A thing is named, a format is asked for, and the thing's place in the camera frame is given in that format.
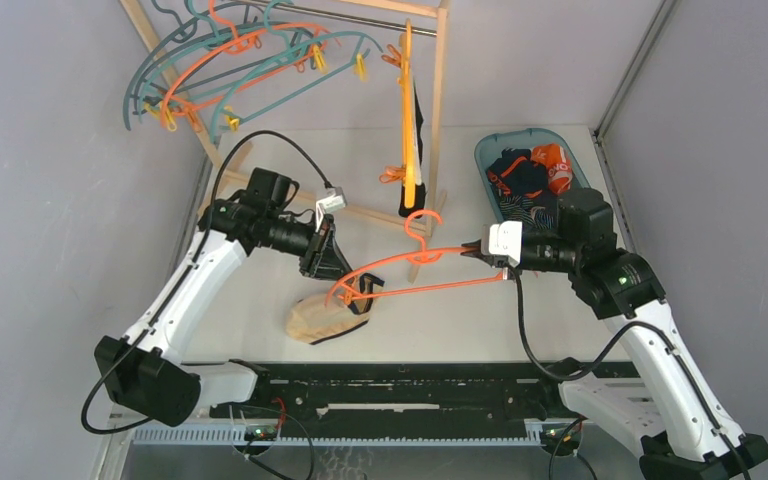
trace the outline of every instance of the blue basket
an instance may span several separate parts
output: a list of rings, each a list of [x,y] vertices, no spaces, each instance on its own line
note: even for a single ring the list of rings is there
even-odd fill
[[[502,150],[506,148],[533,149],[534,147],[550,143],[562,146],[568,155],[567,159],[572,164],[573,173],[571,188],[589,187],[590,184],[587,183],[587,179],[584,178],[584,172],[581,171],[581,167],[578,166],[578,160],[575,159],[575,153],[560,135],[551,130],[527,128],[518,132],[494,133],[482,138],[478,145],[475,146],[475,164],[478,166],[481,183],[487,192],[490,205],[493,206],[493,213],[496,214],[497,222],[503,221],[504,218],[502,218],[502,212],[499,210],[499,205],[496,203],[496,198],[493,195],[493,186],[487,179],[487,169],[501,157]]]

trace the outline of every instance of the wooden frame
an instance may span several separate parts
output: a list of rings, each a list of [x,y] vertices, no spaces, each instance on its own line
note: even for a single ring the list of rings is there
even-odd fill
[[[440,171],[440,134],[442,126],[442,112],[443,112],[443,89],[444,78],[446,70],[446,39],[448,30],[449,19],[449,2],[450,0],[441,0],[439,6],[430,7],[427,5],[418,5],[414,3],[399,1],[399,0],[333,0],[335,2],[362,5],[371,8],[377,8],[381,10],[388,10],[393,12],[400,12],[407,15],[417,15],[426,18],[434,18],[437,21],[437,44],[434,51],[434,80],[432,91],[432,104],[431,104],[431,149],[429,156],[429,175],[426,182],[426,206],[433,210],[440,212],[446,202],[446,192],[437,190],[437,176]],[[139,0],[119,0],[128,17],[136,28],[137,33],[140,35],[146,48],[151,51],[159,43],[160,37],[151,21],[148,19],[145,10],[140,5]],[[165,50],[158,52],[158,56],[166,54]],[[174,68],[169,68],[163,72],[163,79],[167,84],[171,85],[179,77],[178,72]],[[198,121],[204,125],[204,121],[201,116],[198,115]],[[212,139],[208,136],[206,129],[202,128],[199,132],[196,132],[199,142],[204,148],[213,167],[218,169],[223,162],[222,156],[219,154],[219,150],[213,143]],[[237,158],[229,165],[229,168],[221,179],[219,189],[220,191],[229,184],[241,184],[246,185],[248,183],[248,175],[239,173],[239,167],[245,160],[245,156],[251,148],[244,148],[238,152]],[[313,202],[316,200],[316,196],[313,193],[300,191],[296,196],[299,200]],[[206,195],[202,203],[200,210],[203,210],[207,206],[209,197]],[[381,225],[394,226],[402,228],[404,225],[404,219],[397,216],[383,212],[378,212],[373,209],[358,207],[355,205],[347,206],[342,212],[358,215],[364,218],[368,218],[375,223]],[[434,233],[433,219],[430,215],[426,215],[425,219],[421,223],[415,224],[411,227],[413,231],[431,238]],[[410,273],[408,274],[408,280],[413,283],[419,274],[419,265],[411,266]]]

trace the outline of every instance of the metal rod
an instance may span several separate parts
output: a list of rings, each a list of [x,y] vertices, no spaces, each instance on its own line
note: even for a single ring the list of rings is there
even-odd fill
[[[623,101],[631,91],[631,86],[634,81],[637,80],[637,76],[646,64],[646,60],[649,59],[649,55],[655,48],[661,34],[664,31],[664,27],[672,17],[676,6],[681,0],[662,0],[661,5],[658,7],[658,11],[655,12],[655,16],[652,18],[652,22],[649,24],[649,28],[646,30],[646,34],[643,36],[643,40],[640,42],[640,46],[637,47],[634,57],[629,63],[628,68],[623,75],[622,81],[620,81],[617,90],[614,92],[614,96],[611,97],[611,101],[608,103],[608,108],[605,109],[605,113],[602,114],[602,118],[599,120],[599,125],[596,127],[597,140],[601,141],[608,134],[608,130],[614,122],[614,118],[617,115]]]
[[[269,5],[268,0],[232,0],[234,3],[244,3],[248,5],[266,6]],[[289,5],[286,3],[279,3],[272,7],[276,10],[285,10],[294,13],[303,13],[306,15],[312,15],[314,17],[331,18],[334,20],[342,20],[345,22],[356,23],[358,25],[368,25],[370,27],[383,28],[386,30],[395,30],[397,32],[404,32],[405,26],[399,23],[385,22],[383,20],[376,20],[374,18],[356,17],[354,15],[347,15],[345,13],[328,12],[325,10],[317,10],[315,8],[297,7],[295,5]],[[411,28],[414,35],[422,35],[425,37],[436,37],[437,31],[430,28]]]

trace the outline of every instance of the orange garment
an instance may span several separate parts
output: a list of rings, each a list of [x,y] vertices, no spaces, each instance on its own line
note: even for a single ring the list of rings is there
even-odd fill
[[[566,192],[572,186],[572,166],[560,145],[550,143],[534,147],[531,149],[531,161],[549,171],[549,190],[555,195]]]

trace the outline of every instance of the metal rail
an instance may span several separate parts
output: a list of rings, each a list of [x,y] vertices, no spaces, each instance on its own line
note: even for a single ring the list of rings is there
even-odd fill
[[[246,5],[257,5],[265,7],[269,5],[268,0],[232,0],[234,3],[242,3]],[[296,5],[289,5],[286,3],[279,3],[273,7],[276,10],[284,10],[293,13],[303,13],[305,15],[311,15],[314,17],[330,18],[333,20],[342,20],[349,23],[356,23],[358,25],[368,25],[370,27],[383,28],[386,30],[395,30],[397,32],[404,32],[405,26],[400,23],[385,22],[383,20],[376,20],[374,18],[358,17],[355,15],[348,15],[345,13],[329,12],[326,10],[317,10],[315,8],[298,7]],[[414,35],[422,35],[425,37],[436,37],[437,31],[430,28],[418,28],[412,27]]]

